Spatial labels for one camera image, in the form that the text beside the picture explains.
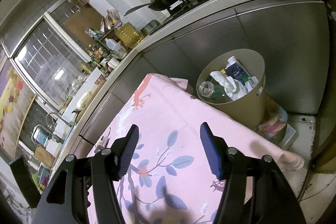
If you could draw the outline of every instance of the cooking oil bottle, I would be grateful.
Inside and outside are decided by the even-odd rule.
[[[119,37],[125,46],[134,48],[140,43],[144,36],[129,22],[123,22],[122,20],[115,21],[114,32]]]

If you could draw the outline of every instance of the trash can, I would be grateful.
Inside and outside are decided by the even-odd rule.
[[[235,56],[240,63],[246,68],[246,70],[259,79],[256,87],[242,98],[227,102],[224,104],[214,104],[210,99],[207,99],[199,94],[198,87],[201,83],[208,80],[212,71],[220,71],[227,65],[227,59],[231,56]],[[208,64],[202,71],[197,80],[197,94],[199,98],[207,104],[223,111],[229,115],[232,119],[240,122],[248,128],[256,127],[264,116],[265,111],[265,90],[258,95],[258,91],[265,85],[265,62],[262,56],[249,49],[238,49],[227,53],[224,53],[214,59]]]

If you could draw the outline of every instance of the stainless steel cabinet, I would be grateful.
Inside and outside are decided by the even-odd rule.
[[[238,48],[248,48],[247,38],[233,9],[219,12],[173,34],[199,74],[216,57]]]
[[[188,79],[196,88],[202,70],[219,55],[247,48],[234,9],[197,21],[142,51],[144,58],[168,77]]]
[[[145,53],[144,58],[158,73],[168,77],[188,79],[192,86],[196,85],[200,70],[191,63],[174,41],[168,41]]]
[[[75,143],[71,147],[69,154],[74,154],[78,159],[85,158],[93,148],[93,145],[85,140],[81,136],[78,136]]]
[[[324,3],[296,0],[238,18],[249,48],[265,60],[266,92],[286,111],[317,113],[329,65]]]
[[[112,91],[108,91],[84,125],[80,136],[95,144],[123,106],[124,103]]]
[[[112,85],[113,94],[126,103],[149,73],[158,73],[158,71],[145,58],[138,55]]]

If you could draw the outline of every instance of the floor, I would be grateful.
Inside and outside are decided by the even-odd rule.
[[[308,171],[308,163],[311,157],[315,134],[315,122],[315,117],[312,116],[288,116],[288,123],[299,134],[297,140],[292,144],[288,151],[300,155],[305,160],[305,165],[301,170],[285,173],[285,177],[296,196],[298,196],[301,190]],[[307,224],[315,224],[335,196],[335,178],[335,174],[315,174],[313,176],[300,203]]]

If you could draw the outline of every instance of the pink tablecloth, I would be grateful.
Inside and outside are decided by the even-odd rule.
[[[246,156],[271,155],[282,170],[298,170],[303,159],[283,151],[223,112],[185,92],[187,80],[149,74],[102,136],[124,137],[132,124],[140,140],[131,166],[115,182],[126,224],[211,223],[224,182],[211,173],[200,140],[200,125],[207,122],[214,135]],[[88,156],[95,154],[95,147]],[[246,199],[251,197],[251,180]],[[90,223],[97,221],[92,189]]]

